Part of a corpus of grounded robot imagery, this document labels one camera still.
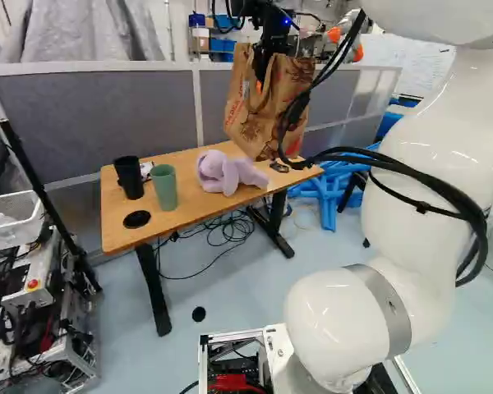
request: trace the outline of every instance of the gray cubicle partition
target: gray cubicle partition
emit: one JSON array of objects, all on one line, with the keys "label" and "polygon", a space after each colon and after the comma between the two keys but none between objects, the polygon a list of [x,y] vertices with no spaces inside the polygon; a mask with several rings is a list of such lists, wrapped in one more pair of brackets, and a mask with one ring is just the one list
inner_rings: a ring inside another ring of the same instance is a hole
[{"label": "gray cubicle partition", "polygon": [[0,76],[0,102],[44,183],[196,147],[193,91],[190,70]]},{"label": "gray cubicle partition", "polygon": [[227,103],[230,70],[201,70],[200,96],[203,107],[205,145],[228,140],[223,129],[224,105]]},{"label": "gray cubicle partition", "polygon": [[[392,67],[340,67],[311,96],[302,154],[370,144],[398,76]],[[73,185],[68,178],[95,174],[126,154],[146,157],[226,140],[229,78],[229,66],[212,64],[0,65],[0,104],[42,181],[56,182],[50,197],[91,253],[101,245],[99,182],[90,176]]]}]

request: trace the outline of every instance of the wooden table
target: wooden table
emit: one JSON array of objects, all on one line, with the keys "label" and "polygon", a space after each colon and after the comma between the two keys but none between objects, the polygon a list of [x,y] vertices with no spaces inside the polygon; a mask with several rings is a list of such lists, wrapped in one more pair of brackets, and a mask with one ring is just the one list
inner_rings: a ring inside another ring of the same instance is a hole
[{"label": "wooden table", "polygon": [[[221,193],[206,193],[200,187],[197,179],[197,157],[208,149],[218,149],[225,152],[230,158],[245,156],[232,141],[227,141],[221,144],[141,159],[142,162],[153,161],[155,165],[171,164],[175,167],[179,205],[177,209],[171,212],[161,210],[151,182],[145,183],[145,195],[143,197],[137,200],[129,200],[124,195],[122,188],[117,184],[115,168],[110,165],[104,166],[100,170],[103,251],[105,254],[116,254],[135,248],[142,272],[148,284],[155,325],[160,336],[169,333],[172,325],[159,278],[159,261],[156,261],[154,249],[147,242],[153,241],[159,236],[169,235],[193,223],[201,222],[206,218],[211,218],[257,201],[265,195],[273,195],[268,217],[251,206],[247,207],[246,211],[256,220],[285,256],[291,258],[294,256],[294,251],[279,234],[287,188],[318,176],[323,172],[320,167],[314,166],[302,171],[291,169],[289,173],[281,173],[270,168],[270,162],[268,161],[258,162],[255,163],[256,167],[265,172],[270,178],[267,189],[261,190],[255,186],[240,185],[234,195],[225,197]],[[150,221],[145,226],[137,229],[125,228],[122,225],[122,221],[126,215],[138,210],[150,212]]]}]

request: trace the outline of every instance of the whiteboard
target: whiteboard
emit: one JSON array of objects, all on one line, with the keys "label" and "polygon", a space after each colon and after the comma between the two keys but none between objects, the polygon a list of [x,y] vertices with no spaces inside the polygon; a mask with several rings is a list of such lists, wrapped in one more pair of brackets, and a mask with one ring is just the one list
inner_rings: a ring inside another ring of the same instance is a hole
[{"label": "whiteboard", "polygon": [[426,97],[447,76],[455,47],[405,39],[394,34],[362,34],[363,66],[399,66],[396,94]]}]

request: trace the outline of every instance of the plush toy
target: plush toy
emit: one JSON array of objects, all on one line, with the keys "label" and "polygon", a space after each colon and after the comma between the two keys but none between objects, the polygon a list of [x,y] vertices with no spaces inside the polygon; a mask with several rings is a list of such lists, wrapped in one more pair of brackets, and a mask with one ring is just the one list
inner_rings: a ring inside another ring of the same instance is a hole
[{"label": "plush toy", "polygon": [[233,195],[239,182],[265,189],[269,177],[254,167],[249,158],[228,158],[219,150],[208,150],[197,159],[197,176],[209,193]]}]

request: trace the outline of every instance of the white bin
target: white bin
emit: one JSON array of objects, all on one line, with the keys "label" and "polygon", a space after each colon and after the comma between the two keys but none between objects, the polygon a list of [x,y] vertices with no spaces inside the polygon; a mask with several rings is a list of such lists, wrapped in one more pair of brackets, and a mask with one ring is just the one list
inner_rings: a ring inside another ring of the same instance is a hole
[{"label": "white bin", "polygon": [[32,190],[0,195],[0,213],[10,218],[0,225],[0,250],[35,241],[44,223],[44,206]]}]

